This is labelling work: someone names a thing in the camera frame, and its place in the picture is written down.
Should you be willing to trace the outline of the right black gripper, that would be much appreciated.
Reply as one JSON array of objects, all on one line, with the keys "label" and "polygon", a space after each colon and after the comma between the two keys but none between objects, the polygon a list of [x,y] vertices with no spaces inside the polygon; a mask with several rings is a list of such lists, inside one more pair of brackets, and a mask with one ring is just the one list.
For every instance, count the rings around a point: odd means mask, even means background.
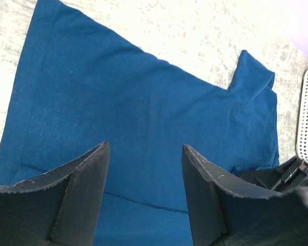
[{"label": "right black gripper", "polygon": [[295,187],[308,186],[308,164],[294,156],[276,168],[244,171],[238,177],[268,190],[284,192]]}]

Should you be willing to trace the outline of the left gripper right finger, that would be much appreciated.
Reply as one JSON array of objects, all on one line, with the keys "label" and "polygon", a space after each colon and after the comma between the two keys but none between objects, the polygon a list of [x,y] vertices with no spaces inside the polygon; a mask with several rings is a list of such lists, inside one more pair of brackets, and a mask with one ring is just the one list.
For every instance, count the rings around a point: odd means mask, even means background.
[{"label": "left gripper right finger", "polygon": [[189,145],[182,171],[194,245],[308,245],[308,186],[256,186]]}]

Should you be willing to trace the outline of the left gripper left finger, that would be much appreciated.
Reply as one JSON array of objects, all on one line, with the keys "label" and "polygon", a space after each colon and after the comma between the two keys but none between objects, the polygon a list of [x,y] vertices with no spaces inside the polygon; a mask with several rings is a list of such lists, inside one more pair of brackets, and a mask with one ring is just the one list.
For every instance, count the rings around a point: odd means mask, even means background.
[{"label": "left gripper left finger", "polygon": [[110,157],[107,141],[13,186],[0,186],[0,245],[92,245]]}]

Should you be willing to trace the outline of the blue t-shirt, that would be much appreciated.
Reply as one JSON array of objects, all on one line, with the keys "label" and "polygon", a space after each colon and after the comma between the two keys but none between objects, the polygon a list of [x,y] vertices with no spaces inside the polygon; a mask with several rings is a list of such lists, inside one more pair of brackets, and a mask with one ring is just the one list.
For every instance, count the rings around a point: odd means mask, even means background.
[{"label": "blue t-shirt", "polygon": [[228,89],[38,1],[0,144],[0,186],[110,144],[95,245],[192,245],[181,153],[228,172],[278,166],[275,75],[242,51]]}]

